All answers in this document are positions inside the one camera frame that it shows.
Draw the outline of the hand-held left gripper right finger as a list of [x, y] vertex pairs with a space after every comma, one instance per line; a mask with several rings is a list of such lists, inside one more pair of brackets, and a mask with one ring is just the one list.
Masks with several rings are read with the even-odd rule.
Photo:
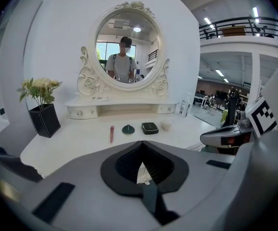
[[242, 145], [228, 169], [199, 154], [184, 185], [163, 196], [179, 218], [161, 225], [142, 216], [145, 231], [278, 231], [278, 130]]

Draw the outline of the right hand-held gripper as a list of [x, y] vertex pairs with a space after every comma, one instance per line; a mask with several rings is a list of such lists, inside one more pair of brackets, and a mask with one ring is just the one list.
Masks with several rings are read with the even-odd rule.
[[[261, 95], [246, 108], [245, 119], [238, 124], [254, 130], [257, 138], [278, 129], [278, 69], [261, 91]], [[234, 138], [240, 136], [238, 125], [221, 127], [201, 134], [200, 141], [207, 146], [233, 148]]]

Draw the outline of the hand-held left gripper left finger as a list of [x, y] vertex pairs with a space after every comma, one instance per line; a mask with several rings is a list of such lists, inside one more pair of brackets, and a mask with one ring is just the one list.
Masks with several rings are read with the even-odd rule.
[[[37, 231], [151, 231], [161, 225], [141, 199], [116, 194], [103, 182], [102, 162], [134, 145], [129, 142], [75, 158], [25, 192], [18, 202], [7, 200], [11, 210]], [[33, 211], [62, 182], [74, 185], [51, 223]]]

